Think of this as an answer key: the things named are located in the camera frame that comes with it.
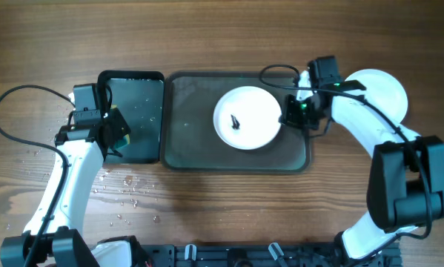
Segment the white plate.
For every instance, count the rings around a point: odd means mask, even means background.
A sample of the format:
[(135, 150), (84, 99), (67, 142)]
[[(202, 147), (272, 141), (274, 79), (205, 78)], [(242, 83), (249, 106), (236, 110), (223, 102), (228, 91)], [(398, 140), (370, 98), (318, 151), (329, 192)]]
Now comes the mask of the white plate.
[(346, 81), (357, 80), (366, 87), (366, 99), (390, 119), (403, 121), (408, 111), (404, 87), (391, 74), (377, 69), (358, 70)]
[(271, 93), (242, 86), (228, 91), (216, 103), (213, 127), (232, 148), (255, 150), (275, 139), (281, 115), (280, 104)]

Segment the green yellow sponge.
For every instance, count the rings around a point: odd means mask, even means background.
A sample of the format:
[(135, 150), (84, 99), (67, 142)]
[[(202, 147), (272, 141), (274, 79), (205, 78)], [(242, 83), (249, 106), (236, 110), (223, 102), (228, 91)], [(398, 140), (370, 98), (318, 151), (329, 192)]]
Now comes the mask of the green yellow sponge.
[(109, 120), (113, 133), (113, 147), (122, 148), (129, 145), (131, 129), (118, 108), (110, 110)]

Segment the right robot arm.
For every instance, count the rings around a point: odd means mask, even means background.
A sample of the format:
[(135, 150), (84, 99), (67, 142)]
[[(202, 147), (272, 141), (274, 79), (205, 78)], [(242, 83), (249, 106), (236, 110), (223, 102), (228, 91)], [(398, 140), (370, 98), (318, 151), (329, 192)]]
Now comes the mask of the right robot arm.
[(334, 56), (296, 72), (287, 126), (316, 129), (321, 119), (349, 131), (371, 157), (367, 212), (338, 233), (332, 261), (353, 266), (372, 261), (402, 237), (425, 239), (444, 218), (444, 142), (402, 125), (408, 110), (405, 88), (391, 74), (358, 70), (343, 78)]

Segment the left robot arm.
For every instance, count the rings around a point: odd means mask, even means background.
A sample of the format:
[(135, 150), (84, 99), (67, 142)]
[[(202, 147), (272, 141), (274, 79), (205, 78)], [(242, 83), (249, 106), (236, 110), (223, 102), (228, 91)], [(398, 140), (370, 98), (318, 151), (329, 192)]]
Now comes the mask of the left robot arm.
[(23, 233), (4, 239), (3, 266), (146, 266), (150, 258), (134, 236), (114, 237), (89, 248), (81, 236), (93, 179), (108, 148), (130, 129), (121, 112), (90, 112), (94, 118), (65, 125), (56, 136), (56, 161), (37, 211)]

